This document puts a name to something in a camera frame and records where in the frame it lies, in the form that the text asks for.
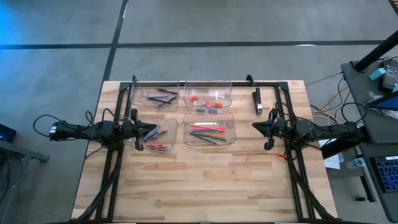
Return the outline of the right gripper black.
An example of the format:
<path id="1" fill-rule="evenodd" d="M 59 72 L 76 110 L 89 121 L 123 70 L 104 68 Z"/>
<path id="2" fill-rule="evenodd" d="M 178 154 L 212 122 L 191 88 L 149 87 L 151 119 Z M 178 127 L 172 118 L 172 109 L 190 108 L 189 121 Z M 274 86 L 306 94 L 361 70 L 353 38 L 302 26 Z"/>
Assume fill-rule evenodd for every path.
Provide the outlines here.
<path id="1" fill-rule="evenodd" d="M 274 137 L 283 138 L 285 140 L 285 146 L 293 148 L 293 133 L 295 122 L 290 121 L 291 125 L 288 126 L 288 121 L 285 118 L 278 118 L 278 110 L 273 108 L 269 112 L 268 120 L 264 122 L 252 123 L 252 126 L 256 128 L 263 136 L 267 137 L 268 140 L 264 144 L 265 150 L 271 150 L 274 147 Z"/>

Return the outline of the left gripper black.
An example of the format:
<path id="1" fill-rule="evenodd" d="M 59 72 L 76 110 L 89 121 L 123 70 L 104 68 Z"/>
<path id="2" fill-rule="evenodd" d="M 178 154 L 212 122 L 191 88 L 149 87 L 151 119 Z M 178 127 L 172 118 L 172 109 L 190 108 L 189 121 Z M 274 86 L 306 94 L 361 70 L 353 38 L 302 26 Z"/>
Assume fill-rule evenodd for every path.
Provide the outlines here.
<path id="1" fill-rule="evenodd" d="M 136 141 L 134 143 L 135 148 L 138 151 L 143 151 L 144 146 L 141 143 L 141 132 L 140 132 L 140 121 L 138 120 L 138 110 L 132 109 L 130 111 L 130 119 L 124 119 L 122 123 L 122 140 L 125 141 L 127 139 L 135 138 Z M 154 133 L 156 124 L 145 124 L 145 129 L 152 129 L 145 133 L 144 137 L 150 136 Z"/>

